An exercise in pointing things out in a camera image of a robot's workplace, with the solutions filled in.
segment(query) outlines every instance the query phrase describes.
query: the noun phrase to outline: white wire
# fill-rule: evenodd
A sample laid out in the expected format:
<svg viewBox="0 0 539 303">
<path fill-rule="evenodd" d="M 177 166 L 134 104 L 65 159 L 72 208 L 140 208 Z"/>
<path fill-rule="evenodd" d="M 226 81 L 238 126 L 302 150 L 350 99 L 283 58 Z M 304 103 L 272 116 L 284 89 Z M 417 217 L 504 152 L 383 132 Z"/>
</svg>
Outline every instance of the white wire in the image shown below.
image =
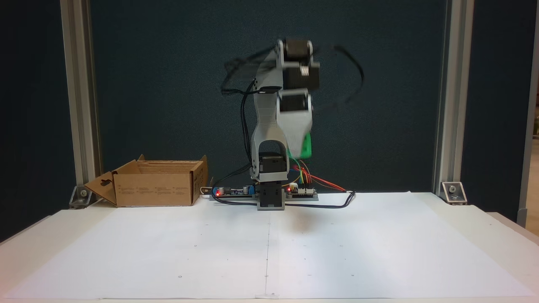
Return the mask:
<svg viewBox="0 0 539 303">
<path fill-rule="evenodd" d="M 205 187 L 205 186 L 202 186 L 202 187 L 201 187 L 201 194 L 204 195 L 204 192 L 202 192 L 202 189 L 209 189 L 209 190 L 211 190 L 212 188 L 211 188 L 211 187 Z"/>
</svg>

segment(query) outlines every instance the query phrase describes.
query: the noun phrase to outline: green wire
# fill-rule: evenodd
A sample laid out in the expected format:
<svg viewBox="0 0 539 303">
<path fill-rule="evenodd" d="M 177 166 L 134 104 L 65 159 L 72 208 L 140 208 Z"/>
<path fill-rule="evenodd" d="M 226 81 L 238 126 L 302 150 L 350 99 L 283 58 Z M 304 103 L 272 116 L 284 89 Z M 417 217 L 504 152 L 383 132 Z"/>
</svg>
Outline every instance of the green wire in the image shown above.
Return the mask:
<svg viewBox="0 0 539 303">
<path fill-rule="evenodd" d="M 301 183 L 303 183 L 303 173 L 301 172 L 301 165 L 299 164 L 299 162 L 296 159 L 294 159 L 292 157 L 290 157 L 290 159 L 294 160 L 294 162 L 296 162 L 296 164 L 298 165 L 298 167 L 300 169 L 300 181 L 301 181 Z"/>
</svg>

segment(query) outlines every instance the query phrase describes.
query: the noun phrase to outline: white paper sheet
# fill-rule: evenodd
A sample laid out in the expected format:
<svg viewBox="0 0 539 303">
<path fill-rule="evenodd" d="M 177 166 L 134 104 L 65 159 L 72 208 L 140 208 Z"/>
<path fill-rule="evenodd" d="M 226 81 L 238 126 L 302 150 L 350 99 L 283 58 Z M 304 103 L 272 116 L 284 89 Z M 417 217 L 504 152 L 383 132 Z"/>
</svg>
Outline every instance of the white paper sheet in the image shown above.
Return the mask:
<svg viewBox="0 0 539 303">
<path fill-rule="evenodd" d="M 342 204 L 346 195 L 320 195 Z M 345 209 L 115 210 L 7 298 L 444 298 L 533 295 L 413 194 Z"/>
<path fill-rule="evenodd" d="M 289 207 L 271 222 L 266 287 L 279 298 L 534 295 L 411 193 Z"/>
<path fill-rule="evenodd" d="M 269 216 L 208 200 L 119 208 L 7 297 L 254 298 L 265 288 Z"/>
</svg>

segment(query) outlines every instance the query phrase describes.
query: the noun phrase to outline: white table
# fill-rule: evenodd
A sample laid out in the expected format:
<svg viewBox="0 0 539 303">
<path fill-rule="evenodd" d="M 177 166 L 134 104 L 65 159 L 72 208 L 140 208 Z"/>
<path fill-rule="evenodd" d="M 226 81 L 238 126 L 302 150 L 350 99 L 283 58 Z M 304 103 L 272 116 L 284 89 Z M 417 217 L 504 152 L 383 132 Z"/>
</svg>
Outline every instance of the white table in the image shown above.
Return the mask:
<svg viewBox="0 0 539 303">
<path fill-rule="evenodd" d="M 414 194 L 435 213 L 453 226 L 470 242 L 486 252 L 502 268 L 539 294 L 539 254 L 533 237 L 519 234 L 477 207 L 450 206 L 430 193 Z M 100 202 L 84 210 L 62 210 L 0 246 L 0 301 L 50 302 L 51 300 L 3 299 L 4 294 L 40 268 L 58 252 L 69 246 L 84 232 L 104 219 L 115 208 Z M 107 302 L 136 303 L 155 300 L 106 300 Z M 237 302 L 238 300 L 163 300 L 182 302 Z M 249 301 L 269 301 L 253 299 Z M 298 300 L 281 300 L 284 302 Z M 316 299 L 312 302 L 334 302 L 335 299 Z M 539 302 L 539 297 L 451 298 L 451 299 L 341 299 L 347 302 Z M 85 302 L 63 300 L 63 302 Z"/>
</svg>

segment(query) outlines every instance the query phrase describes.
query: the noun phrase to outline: yellow wire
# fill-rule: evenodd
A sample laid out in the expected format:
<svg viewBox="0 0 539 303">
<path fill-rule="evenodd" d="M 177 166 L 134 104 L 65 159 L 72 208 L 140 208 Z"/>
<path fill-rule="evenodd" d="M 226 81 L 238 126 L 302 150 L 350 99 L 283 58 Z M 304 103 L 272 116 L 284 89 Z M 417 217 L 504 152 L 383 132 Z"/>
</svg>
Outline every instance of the yellow wire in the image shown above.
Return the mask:
<svg viewBox="0 0 539 303">
<path fill-rule="evenodd" d="M 309 168 L 307 167 L 307 165 L 305 164 L 305 162 L 303 162 L 303 160 L 300 159 L 300 162 L 301 164 L 303 164 L 303 166 L 305 166 L 305 169 L 307 170 L 307 172 L 305 173 L 305 169 L 303 170 L 303 172 L 305 173 L 305 178 L 307 178 L 307 174 L 310 176 L 310 171 L 309 171 Z"/>
<path fill-rule="evenodd" d="M 296 178 L 296 179 L 295 179 L 294 181 L 292 181 L 292 182 L 290 182 L 290 183 L 294 183 L 294 182 L 296 182 L 296 181 L 297 181 L 297 180 L 298 180 L 299 178 L 300 178 L 300 176 L 298 176 L 298 177 L 297 177 L 297 178 Z M 282 186 L 282 187 L 285 187 L 285 186 L 289 186 L 289 185 L 290 185 L 290 183 L 289 183 L 289 184 L 285 184 L 285 185 L 281 185 L 281 186 Z"/>
</svg>

